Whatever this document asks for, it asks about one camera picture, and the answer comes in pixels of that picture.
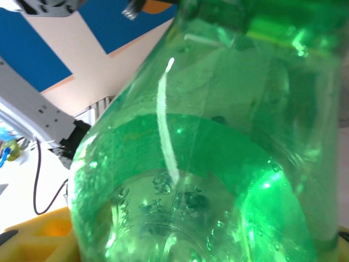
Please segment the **yellow container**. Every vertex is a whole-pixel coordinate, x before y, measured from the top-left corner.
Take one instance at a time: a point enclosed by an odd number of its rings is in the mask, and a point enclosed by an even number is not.
[[[0,262],[80,262],[67,207],[6,231],[19,232],[0,246]],[[340,227],[340,231],[349,232]],[[339,262],[349,262],[349,243],[339,238]]]

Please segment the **bottle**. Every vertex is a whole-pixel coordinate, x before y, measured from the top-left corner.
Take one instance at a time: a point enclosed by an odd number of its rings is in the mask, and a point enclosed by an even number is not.
[[[348,8],[182,0],[75,155],[82,261],[337,261]]]

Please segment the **cable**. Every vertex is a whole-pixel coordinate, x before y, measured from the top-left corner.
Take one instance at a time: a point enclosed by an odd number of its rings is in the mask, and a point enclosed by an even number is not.
[[[37,138],[36,138],[36,141],[37,141],[37,147],[38,147],[38,167],[37,167],[37,173],[35,175],[35,182],[34,182],[33,207],[34,207],[35,214],[37,214],[39,216],[39,215],[42,215],[42,214],[46,213],[50,209],[50,207],[52,206],[53,202],[55,202],[55,200],[58,197],[59,193],[63,189],[63,187],[68,182],[68,179],[64,180],[64,182],[62,183],[62,185],[58,189],[56,195],[53,197],[53,199],[51,200],[51,202],[48,205],[48,207],[43,212],[38,212],[38,210],[37,210],[37,187],[38,187],[38,180],[39,180],[39,174],[40,174],[40,168],[41,168],[41,146],[40,146],[40,141]]]

